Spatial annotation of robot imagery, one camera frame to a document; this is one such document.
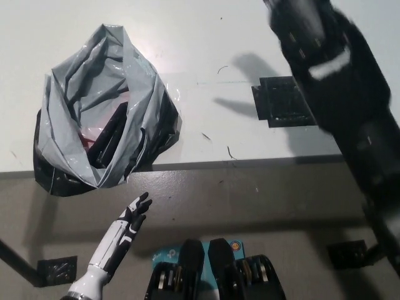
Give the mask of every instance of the robotic hand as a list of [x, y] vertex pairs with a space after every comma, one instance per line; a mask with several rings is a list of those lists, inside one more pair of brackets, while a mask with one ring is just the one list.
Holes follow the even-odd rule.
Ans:
[[61, 300], [101, 300], [103, 286], [110, 282], [131, 247], [152, 203], [149, 193], [135, 199], [109, 227], [87, 267], [86, 274], [71, 286]]
[[400, 275], [400, 130], [390, 88], [359, 29], [329, 0], [264, 0], [303, 98], [366, 196], [364, 212]]

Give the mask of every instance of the floor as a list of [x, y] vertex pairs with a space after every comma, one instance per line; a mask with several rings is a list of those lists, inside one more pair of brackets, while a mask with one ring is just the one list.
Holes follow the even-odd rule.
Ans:
[[[344, 164], [145, 172], [82, 196], [49, 197], [33, 179], [0, 180], [0, 237], [30, 263], [78, 256], [78, 276], [110, 223], [148, 191], [154, 204], [104, 299], [143, 299], [152, 253], [186, 238], [242, 239], [247, 256], [267, 255], [290, 299], [400, 299], [387, 261], [336, 272], [326, 244], [374, 236], [363, 197]], [[0, 262], [0, 300], [61, 298], [68, 286], [36, 289]]]

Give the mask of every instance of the table surface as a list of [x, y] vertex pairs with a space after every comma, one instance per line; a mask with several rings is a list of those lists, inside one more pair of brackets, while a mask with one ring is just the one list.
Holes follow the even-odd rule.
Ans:
[[[333, 3], [367, 38], [400, 121], [400, 1]], [[156, 67], [182, 117], [179, 142], [158, 157], [154, 170], [339, 154], [335, 142], [315, 126], [270, 129], [267, 121], [258, 120], [251, 86], [260, 77], [290, 75], [261, 0], [114, 0], [101, 5], [95, 0], [6, 0], [0, 20], [0, 173], [33, 170], [44, 75], [102, 23], [126, 28]]]

